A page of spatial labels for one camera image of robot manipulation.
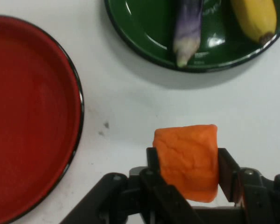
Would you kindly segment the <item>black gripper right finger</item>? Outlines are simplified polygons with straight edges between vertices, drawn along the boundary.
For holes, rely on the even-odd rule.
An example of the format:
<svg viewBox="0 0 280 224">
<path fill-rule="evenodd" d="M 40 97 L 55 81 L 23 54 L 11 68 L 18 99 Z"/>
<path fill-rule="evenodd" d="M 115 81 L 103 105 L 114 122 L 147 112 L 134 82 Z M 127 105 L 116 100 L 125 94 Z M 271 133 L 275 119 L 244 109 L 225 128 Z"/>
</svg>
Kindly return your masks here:
<svg viewBox="0 0 280 224">
<path fill-rule="evenodd" d="M 241 168 L 227 149 L 218 149 L 219 185 L 227 200 L 242 210 L 246 224 L 280 224 L 280 174 L 273 180 Z"/>
</svg>

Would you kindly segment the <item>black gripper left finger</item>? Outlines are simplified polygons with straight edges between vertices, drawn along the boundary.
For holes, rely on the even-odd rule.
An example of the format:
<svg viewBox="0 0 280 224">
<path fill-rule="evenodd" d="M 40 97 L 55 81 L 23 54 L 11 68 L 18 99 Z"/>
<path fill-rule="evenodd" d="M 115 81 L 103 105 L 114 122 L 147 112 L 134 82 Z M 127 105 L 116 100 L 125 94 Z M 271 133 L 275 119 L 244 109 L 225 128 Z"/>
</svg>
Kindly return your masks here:
<svg viewBox="0 0 280 224">
<path fill-rule="evenodd" d="M 196 213 L 160 174 L 156 148 L 147 148 L 146 167 L 129 177 L 109 173 L 61 221 L 63 224 L 125 224 L 140 214 L 146 224 L 194 224 Z"/>
</svg>

